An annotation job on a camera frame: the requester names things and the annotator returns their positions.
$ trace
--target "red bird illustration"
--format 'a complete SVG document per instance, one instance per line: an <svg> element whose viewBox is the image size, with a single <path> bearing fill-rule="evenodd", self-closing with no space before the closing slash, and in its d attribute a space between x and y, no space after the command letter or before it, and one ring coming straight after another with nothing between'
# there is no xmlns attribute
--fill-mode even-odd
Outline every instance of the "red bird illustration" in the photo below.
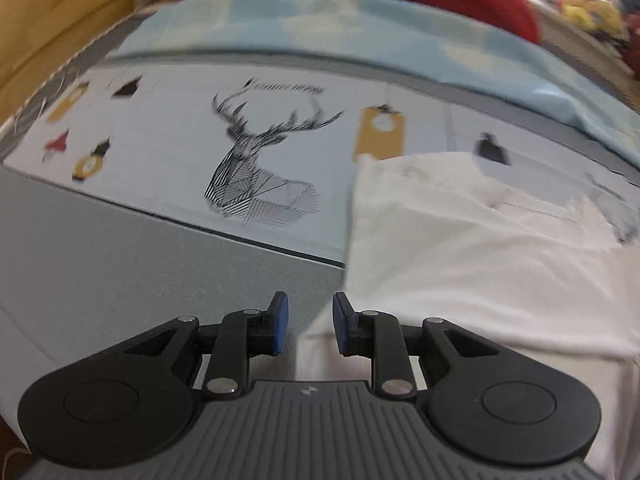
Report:
<svg viewBox="0 0 640 480"><path fill-rule="evenodd" d="M49 160L54 153L64 153L66 150L66 138L68 135L69 130L44 145L44 155L42 156L43 162Z"/></svg>

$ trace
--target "white towel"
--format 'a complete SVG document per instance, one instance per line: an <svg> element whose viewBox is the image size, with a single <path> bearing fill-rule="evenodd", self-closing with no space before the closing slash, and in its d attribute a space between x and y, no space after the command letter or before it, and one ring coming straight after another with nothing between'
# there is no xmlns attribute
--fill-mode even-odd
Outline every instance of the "white towel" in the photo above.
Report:
<svg viewBox="0 0 640 480"><path fill-rule="evenodd" d="M596 392L603 423L587 463L621 478L638 385L640 247L620 246L588 199L534 199L485 177L468 153L361 156L352 216L344 290L355 310L414 326L444 317L536 349ZM338 354L330 305L298 340L297 380L369 371L369 360Z"/></svg>

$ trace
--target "gray ribbed plate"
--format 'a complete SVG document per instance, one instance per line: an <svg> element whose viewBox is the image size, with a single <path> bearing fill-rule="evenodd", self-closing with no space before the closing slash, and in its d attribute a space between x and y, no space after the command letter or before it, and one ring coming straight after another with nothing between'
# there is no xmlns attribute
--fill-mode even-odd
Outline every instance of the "gray ribbed plate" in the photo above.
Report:
<svg viewBox="0 0 640 480"><path fill-rule="evenodd" d="M363 381L257 381L212 402L172 448L131 466L85 471L39 461L24 480L595 480L578 461L536 470L473 462L441 443L407 402Z"/></svg>

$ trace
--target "wooden headboard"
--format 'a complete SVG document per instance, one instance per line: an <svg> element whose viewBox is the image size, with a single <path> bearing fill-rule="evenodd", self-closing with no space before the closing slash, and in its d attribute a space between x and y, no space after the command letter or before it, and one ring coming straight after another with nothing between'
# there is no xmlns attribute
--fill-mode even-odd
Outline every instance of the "wooden headboard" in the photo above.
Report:
<svg viewBox="0 0 640 480"><path fill-rule="evenodd" d="M0 0L0 124L133 0Z"/></svg>

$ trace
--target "mattress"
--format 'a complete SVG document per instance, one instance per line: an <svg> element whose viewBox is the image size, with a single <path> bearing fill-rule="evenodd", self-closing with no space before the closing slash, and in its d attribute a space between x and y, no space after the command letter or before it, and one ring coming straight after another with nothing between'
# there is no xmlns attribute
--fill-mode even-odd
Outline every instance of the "mattress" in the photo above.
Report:
<svg viewBox="0 0 640 480"><path fill-rule="evenodd" d="M571 125L421 75L306 52L105 58L140 22L62 67L0 140L0 194L10 204L0 216L10 234L0 252L0 370L9 378L0 413L17 433L20 396L45 373L173 317L217 322L266 306L275 290L290 298L286 352L255 363L252 376L295 377L299 334L341 287L359 153L479 154L489 134L509 163L479 157L487 175L557 205L585 194L621 242L640 234L640 173ZM252 140L248 151L260 153L249 165L234 130L244 122L244 133L264 139ZM259 169L259 186L237 178L241 167ZM633 478L622 457L634 455L629 440L640 445L635 365L533 357L594 390L604 419L588 462L608 478ZM340 378L366 376L352 359Z"/></svg>

